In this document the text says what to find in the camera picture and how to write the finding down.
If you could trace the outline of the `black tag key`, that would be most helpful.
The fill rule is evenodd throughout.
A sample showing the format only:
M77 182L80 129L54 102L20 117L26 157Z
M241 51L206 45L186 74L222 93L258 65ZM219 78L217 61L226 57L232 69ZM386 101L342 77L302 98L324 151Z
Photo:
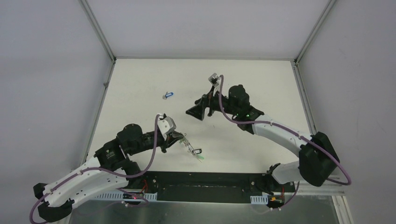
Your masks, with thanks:
M194 149L193 153L194 154L201 154L202 153L202 149Z

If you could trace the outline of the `blue tag key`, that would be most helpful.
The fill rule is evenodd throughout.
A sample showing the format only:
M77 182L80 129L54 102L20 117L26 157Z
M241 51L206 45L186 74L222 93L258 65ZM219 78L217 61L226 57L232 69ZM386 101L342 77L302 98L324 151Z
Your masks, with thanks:
M168 99L169 97L171 97L171 96L173 96L173 95L174 95L173 92L166 92L166 93L162 96L162 98L163 98L163 99Z

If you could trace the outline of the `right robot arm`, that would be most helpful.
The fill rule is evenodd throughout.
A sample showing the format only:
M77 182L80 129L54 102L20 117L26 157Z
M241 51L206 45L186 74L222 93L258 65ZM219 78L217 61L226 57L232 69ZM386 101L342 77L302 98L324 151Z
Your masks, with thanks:
M283 184L305 180L310 185L320 187L336 169L339 158L328 136L322 132L309 134L293 130L276 123L270 116L254 108L245 88L240 85L230 87L228 96L222 95L214 87L195 101L186 114L203 120L205 110L208 116L215 111L230 114L239 129L250 134L265 137L288 149L298 157L297 162L277 163L264 175L265 187L269 191L279 190Z

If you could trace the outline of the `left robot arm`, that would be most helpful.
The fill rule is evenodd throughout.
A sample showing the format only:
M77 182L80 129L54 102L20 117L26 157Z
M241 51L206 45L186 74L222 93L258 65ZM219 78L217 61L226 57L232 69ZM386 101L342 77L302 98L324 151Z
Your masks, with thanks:
M137 124L128 124L116 138L97 150L93 157L67 176L51 184L38 183L33 187L38 201L31 213L38 211L44 223L53 223L69 216L72 210L106 191L124 188L127 185L136 189L142 184L144 175L153 163L141 170L129 159L130 155L160 147L163 153L167 148L184 138L175 130L161 133L158 127L143 133Z

